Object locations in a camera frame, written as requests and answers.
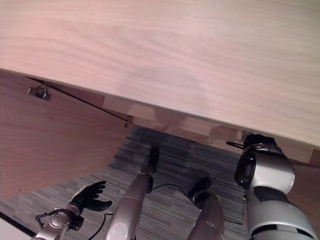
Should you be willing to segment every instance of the wooden tabletop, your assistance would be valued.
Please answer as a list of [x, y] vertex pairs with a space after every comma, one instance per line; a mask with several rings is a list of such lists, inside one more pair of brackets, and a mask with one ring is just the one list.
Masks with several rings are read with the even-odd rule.
[[318, 0], [0, 0], [0, 69], [320, 147]]

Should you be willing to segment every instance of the metal bracket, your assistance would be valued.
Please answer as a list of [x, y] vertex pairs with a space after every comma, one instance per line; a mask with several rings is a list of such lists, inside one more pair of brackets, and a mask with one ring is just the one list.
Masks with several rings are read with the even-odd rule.
[[49, 101], [51, 99], [51, 95], [48, 92], [49, 90], [46, 85], [42, 84], [37, 87], [30, 87], [27, 93], [31, 96]]
[[132, 118], [132, 116], [128, 115], [128, 118], [126, 119], [126, 121], [123, 124], [123, 126], [125, 128], [127, 128], [129, 126], [129, 123], [131, 123], [131, 118]]

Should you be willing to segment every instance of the wire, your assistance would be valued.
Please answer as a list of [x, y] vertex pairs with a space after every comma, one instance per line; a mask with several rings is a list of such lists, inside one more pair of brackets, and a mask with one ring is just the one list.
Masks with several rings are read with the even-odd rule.
[[[164, 187], [164, 186], [175, 186], [175, 187], [177, 187], [177, 188], [180, 190], [180, 192], [182, 192], [183, 195], [185, 195], [186, 198], [189, 199], [189, 200], [192, 202], [192, 204], [195, 204], [195, 203], [188, 197], [188, 195], [182, 190], [182, 188], [181, 188], [179, 185], [176, 185], [176, 184], [173, 184], [173, 183], [161, 184], [161, 185], [159, 185], [159, 186], [155, 186], [154, 188], [152, 188], [152, 190], [155, 190], [155, 189], [157, 189], [157, 188], [161, 188], [161, 187]], [[232, 223], [232, 224], [242, 225], [241, 222], [230, 221], [230, 220], [227, 220], [227, 219], [225, 219], [225, 221], [228, 222], [228, 223]]]
[[93, 234], [88, 240], [93, 239], [102, 229], [102, 227], [104, 226], [105, 222], [106, 222], [106, 216], [107, 215], [113, 215], [113, 213], [105, 213], [104, 214], [104, 218], [103, 218], [103, 222], [101, 223], [101, 226], [99, 227], [99, 229], [95, 232], [95, 234]]
[[123, 120], [123, 121], [125, 121], [125, 122], [128, 121], [127, 119], [124, 119], [124, 118], [122, 118], [122, 117], [120, 117], [120, 116], [118, 116], [118, 115], [116, 115], [116, 114], [114, 114], [114, 113], [112, 113], [112, 112], [109, 112], [109, 111], [107, 111], [107, 110], [105, 110], [105, 109], [103, 109], [103, 108], [101, 108], [101, 107], [98, 107], [98, 106], [96, 106], [96, 105], [94, 105], [94, 104], [92, 104], [92, 103], [90, 103], [90, 102], [88, 102], [88, 101], [86, 101], [86, 100], [83, 100], [82, 98], [77, 97], [77, 96], [75, 96], [75, 95], [73, 95], [73, 94], [71, 94], [71, 93], [68, 93], [68, 92], [66, 92], [66, 91], [64, 91], [64, 90], [62, 90], [62, 89], [60, 89], [60, 88], [58, 88], [58, 87], [56, 87], [56, 86], [52, 86], [52, 85], [50, 85], [50, 84], [47, 84], [46, 81], [38, 80], [38, 79], [36, 79], [36, 78], [29, 77], [29, 76], [27, 76], [26, 78], [28, 78], [28, 79], [30, 79], [30, 80], [33, 80], [33, 81], [36, 81], [36, 82], [38, 82], [38, 83], [40, 83], [40, 84], [43, 84], [43, 85], [45, 85], [45, 86], [47, 86], [47, 87], [49, 87], [49, 88], [51, 88], [51, 89], [54, 89], [54, 90], [56, 90], [56, 91], [58, 91], [58, 92], [60, 92], [60, 93], [62, 93], [62, 94], [65, 94], [65, 95], [71, 97], [71, 98], [74, 98], [74, 99], [76, 99], [76, 100], [79, 100], [79, 101], [81, 101], [81, 102], [83, 102], [83, 103], [85, 103], [85, 104], [88, 104], [88, 105], [96, 108], [96, 109], [99, 109], [99, 110], [101, 110], [101, 111], [104, 111], [105, 113], [110, 114], [110, 115], [112, 115], [112, 116], [114, 116], [114, 117], [116, 117], [116, 118], [118, 118], [118, 119], [121, 119], [121, 120]]
[[230, 220], [227, 220], [227, 219], [225, 219], [225, 221], [228, 222], [228, 223], [232, 223], [232, 224], [242, 225], [241, 222], [230, 221]]
[[157, 188], [164, 187], [164, 186], [174, 186], [174, 187], [177, 187], [177, 188], [180, 190], [180, 192], [182, 192], [183, 195], [185, 195], [185, 197], [186, 197], [187, 199], [189, 199], [189, 200], [192, 202], [192, 204], [194, 204], [194, 202], [188, 197], [188, 195], [182, 190], [182, 188], [181, 188], [180, 186], [176, 185], [176, 184], [172, 184], [172, 183], [161, 184], [161, 185], [159, 185], [159, 186], [155, 186], [154, 188], [152, 188], [152, 190], [155, 190], [155, 189], [157, 189]]
[[226, 141], [225, 143], [227, 145], [229, 145], [229, 146], [232, 146], [232, 147], [235, 147], [235, 148], [238, 148], [238, 149], [241, 149], [241, 150], [245, 149], [245, 147], [242, 144], [237, 143], [237, 142]]

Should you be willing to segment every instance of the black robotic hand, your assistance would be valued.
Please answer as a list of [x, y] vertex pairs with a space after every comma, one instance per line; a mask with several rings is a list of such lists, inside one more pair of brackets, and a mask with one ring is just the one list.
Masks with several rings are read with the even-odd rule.
[[99, 194], [101, 194], [106, 187], [105, 184], [106, 181], [100, 181], [85, 187], [79, 193], [76, 193], [69, 205], [77, 207], [80, 211], [79, 215], [81, 215], [84, 208], [96, 212], [108, 209], [112, 205], [112, 201], [97, 200]]

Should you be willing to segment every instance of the floor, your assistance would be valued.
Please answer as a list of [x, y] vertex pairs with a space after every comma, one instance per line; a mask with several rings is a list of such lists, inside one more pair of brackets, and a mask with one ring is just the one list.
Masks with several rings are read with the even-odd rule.
[[[183, 138], [136, 126], [126, 137], [113, 161], [100, 172], [37, 190], [0, 202], [0, 211], [34, 232], [40, 230], [35, 215], [63, 208], [73, 194], [83, 185], [106, 180], [101, 194], [104, 201], [115, 204], [107, 210], [114, 211], [121, 196], [146, 162], [151, 144], [160, 149], [160, 160], [154, 174], [154, 186], [173, 183], [187, 192], [195, 181], [210, 177], [210, 192], [220, 197], [225, 219], [241, 222], [244, 215], [244, 191], [234, 182], [234, 171], [239, 155], [211, 146], [201, 145]], [[164, 186], [155, 189], [144, 200], [137, 240], [186, 240], [199, 210], [177, 189]], [[103, 221], [102, 212], [84, 210], [84, 223], [80, 231], [70, 231], [65, 240], [87, 240]], [[106, 238], [107, 225], [94, 238]], [[225, 240], [245, 240], [247, 234], [241, 225], [226, 222]]]

